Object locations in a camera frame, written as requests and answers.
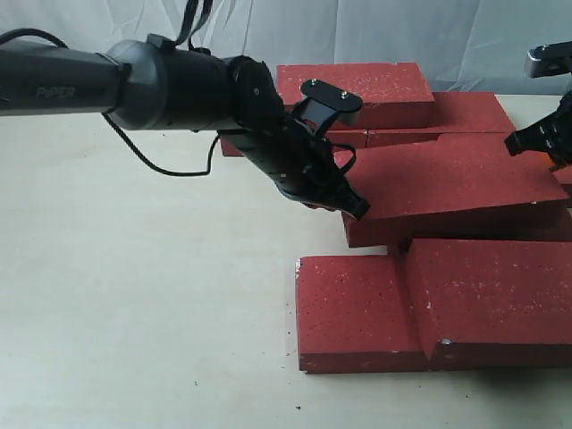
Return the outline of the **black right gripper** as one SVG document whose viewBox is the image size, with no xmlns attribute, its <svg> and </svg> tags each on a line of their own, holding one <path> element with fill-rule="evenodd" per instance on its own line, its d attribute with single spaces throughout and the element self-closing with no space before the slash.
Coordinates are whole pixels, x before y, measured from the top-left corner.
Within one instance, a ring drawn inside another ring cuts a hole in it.
<svg viewBox="0 0 572 429">
<path fill-rule="evenodd" d="M 527 151 L 546 154 L 553 171 L 571 165 L 571 92 L 559 101 L 558 108 L 522 130 L 510 133 L 504 140 L 511 156 Z"/>
</svg>

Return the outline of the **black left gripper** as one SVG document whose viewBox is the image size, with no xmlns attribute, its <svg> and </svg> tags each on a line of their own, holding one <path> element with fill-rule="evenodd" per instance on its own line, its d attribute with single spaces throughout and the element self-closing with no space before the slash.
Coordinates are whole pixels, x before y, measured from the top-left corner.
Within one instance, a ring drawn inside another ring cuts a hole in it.
<svg viewBox="0 0 572 429">
<path fill-rule="evenodd" d="M 286 114 L 265 130 L 227 130 L 221 137 L 273 181 L 288 199 L 360 220 L 370 208 L 335 163 L 324 133 L 338 113 Z"/>
</svg>

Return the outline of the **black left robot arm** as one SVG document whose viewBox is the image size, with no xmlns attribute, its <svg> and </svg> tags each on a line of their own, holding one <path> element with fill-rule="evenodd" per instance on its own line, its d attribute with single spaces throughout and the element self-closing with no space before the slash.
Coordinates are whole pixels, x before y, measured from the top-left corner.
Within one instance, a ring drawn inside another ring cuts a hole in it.
<svg viewBox="0 0 572 429">
<path fill-rule="evenodd" d="M 183 51 L 168 39 L 123 41 L 106 54 L 14 40 L 1 45 L 4 116 L 101 113 L 120 132 L 215 131 L 288 199 L 363 217 L 347 165 L 327 130 L 361 108 L 359 97 L 307 81 L 286 108 L 265 63 Z"/>
</svg>

